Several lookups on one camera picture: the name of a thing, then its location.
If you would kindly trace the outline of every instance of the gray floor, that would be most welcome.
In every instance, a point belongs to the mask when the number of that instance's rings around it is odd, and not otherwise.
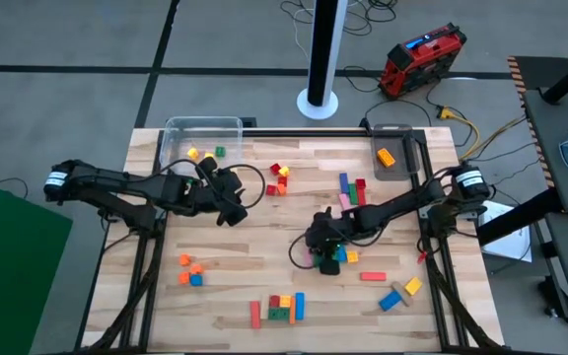
[[[151,65],[169,5],[170,0],[0,1],[0,64]],[[278,5],[276,0],[181,0],[164,65],[305,67],[293,40],[292,21]],[[398,41],[449,21],[468,36],[455,71],[506,72],[508,55],[568,57],[568,1],[413,0],[400,2],[395,9],[397,20],[375,25],[371,35],[344,36],[339,66],[381,69]],[[308,26],[300,25],[305,47],[308,37]],[[145,75],[0,73],[0,178],[25,179],[31,187],[30,201],[46,205],[41,189],[52,164],[78,158],[120,169],[146,80]],[[355,82],[360,87],[374,85],[366,79]],[[378,93],[356,92],[337,79],[339,112],[317,123],[300,116],[294,105],[304,85],[304,78],[291,77],[162,76],[146,127],[161,127],[174,115],[255,116],[263,127],[353,126],[369,106],[383,100]],[[420,90],[406,99],[425,106],[424,94]],[[431,98],[461,109],[483,136],[522,114],[514,85],[506,80],[445,80]],[[369,118],[373,123],[427,124],[422,111],[404,103],[379,106]],[[464,126],[433,119],[434,125],[450,125],[456,141],[467,134]],[[527,126],[521,124],[482,157],[530,141]],[[535,159],[535,151],[528,148],[479,166],[496,181]],[[524,201],[545,188],[536,181],[542,181],[542,174],[534,165],[500,186]],[[18,191],[13,184],[8,188]],[[503,196],[497,199],[510,202]],[[81,203],[47,206],[75,223],[34,353],[73,346],[102,239],[95,209]],[[519,273],[522,278],[508,272],[491,279],[506,344],[568,353],[568,325],[542,314],[534,287],[541,272],[530,269]]]

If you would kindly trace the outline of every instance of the green lego brick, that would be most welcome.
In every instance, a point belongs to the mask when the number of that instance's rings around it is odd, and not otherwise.
[[[356,193],[356,184],[350,183],[350,203],[352,206],[359,204],[359,196]]]

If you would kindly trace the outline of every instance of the red battery pack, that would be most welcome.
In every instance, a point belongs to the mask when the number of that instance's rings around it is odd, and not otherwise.
[[[440,79],[449,72],[465,41],[460,28],[449,23],[398,44],[388,54],[379,87],[390,99],[397,99]]]

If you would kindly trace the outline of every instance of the clear plastic container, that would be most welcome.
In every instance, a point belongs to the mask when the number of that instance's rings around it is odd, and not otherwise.
[[[187,151],[196,148],[200,162],[205,153],[215,153],[216,147],[225,148],[225,157],[214,157],[221,168],[243,162],[243,122],[237,117],[172,117],[166,122],[161,167],[177,159],[189,159]],[[171,167],[175,174],[196,177],[194,166],[179,163]]]

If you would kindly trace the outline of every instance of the wooden tabletop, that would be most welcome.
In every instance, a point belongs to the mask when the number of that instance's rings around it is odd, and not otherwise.
[[[433,171],[456,165],[450,129],[425,130]],[[126,171],[139,175],[151,172],[158,133],[158,129],[133,131]],[[288,259],[290,243],[310,226],[315,212],[332,206],[333,216],[340,215],[339,173],[367,181],[368,203],[381,203],[411,188],[408,181],[374,179],[369,138],[245,138],[243,145],[245,163],[258,167],[267,183],[277,183],[268,170],[274,162],[290,167],[288,195],[264,196],[233,228],[216,227],[213,214],[170,216],[148,350],[440,350],[426,269],[416,262],[420,231],[415,213],[392,221],[369,248],[348,246],[348,250],[359,251],[359,261],[341,264],[339,276],[297,269]],[[219,163],[225,166],[224,160]],[[259,178],[245,170],[240,170],[239,176],[248,190],[244,203],[250,203],[259,193]],[[459,222],[459,229],[474,233],[471,223]],[[125,234],[126,228],[115,224],[107,242]],[[449,245],[461,300],[488,335],[502,343],[477,240],[455,235],[449,238]],[[136,246],[137,238],[133,237],[104,255],[83,344],[96,341],[125,304]],[[300,244],[294,252],[300,263],[304,262],[302,249]],[[178,264],[181,253],[189,253],[203,265],[203,287],[178,284],[178,274],[184,271]],[[388,281],[362,282],[360,271],[385,271]],[[391,291],[392,281],[404,284],[413,276],[424,283],[413,306],[400,304],[383,312],[378,302]],[[261,329],[251,329],[249,301],[296,292],[306,293],[304,320],[295,324],[263,320]],[[445,313],[454,339],[448,304]],[[135,319],[132,341],[139,334],[140,315]]]

